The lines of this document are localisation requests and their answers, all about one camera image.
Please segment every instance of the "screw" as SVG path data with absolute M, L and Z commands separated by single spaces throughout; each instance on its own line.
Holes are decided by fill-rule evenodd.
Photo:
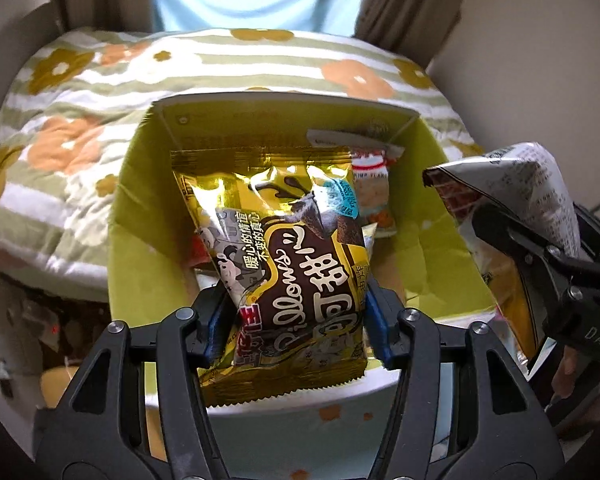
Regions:
M 419 319 L 419 310 L 415 308 L 408 308 L 404 311 L 404 319 L 407 321 L 417 321 Z
M 475 321 L 471 323 L 471 330 L 473 330 L 478 335 L 484 335 L 489 331 L 489 325 L 481 321 Z
M 112 334 L 120 333 L 124 330 L 124 321 L 112 321 L 106 329 Z
M 581 301 L 584 298 L 582 291 L 577 286 L 569 287 L 569 295 L 576 301 Z
M 185 319 L 191 319 L 193 317 L 193 309 L 188 306 L 178 308 L 176 312 L 176 317 L 177 319 L 181 319 L 182 321 Z

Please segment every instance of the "striped bedding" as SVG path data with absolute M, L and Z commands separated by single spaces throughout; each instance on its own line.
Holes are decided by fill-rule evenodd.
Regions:
M 74 30 L 22 67 L 0 111 L 0 271 L 106 301 L 108 214 L 148 106 L 177 93 L 250 90 L 409 107 L 449 160 L 477 150 L 420 67 L 363 41 L 287 30 Z

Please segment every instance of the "chocolate pillows snack package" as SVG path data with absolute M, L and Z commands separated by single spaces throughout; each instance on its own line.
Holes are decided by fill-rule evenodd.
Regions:
M 193 150 L 172 164 L 238 307 L 224 355 L 200 370 L 207 404 L 362 376 L 368 257 L 348 150 Z

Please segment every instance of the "orange spot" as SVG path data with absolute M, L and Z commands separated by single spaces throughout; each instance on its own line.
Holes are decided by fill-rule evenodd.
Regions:
M 339 404 L 332 404 L 331 406 L 325 406 L 324 408 L 320 408 L 320 418 L 324 422 L 328 422 L 330 420 L 336 420 L 340 418 L 340 410 L 342 406 Z
M 298 469 L 298 471 L 293 471 L 289 475 L 289 478 L 291 480 L 308 480 L 309 473 L 307 471 L 305 471 L 304 469 Z

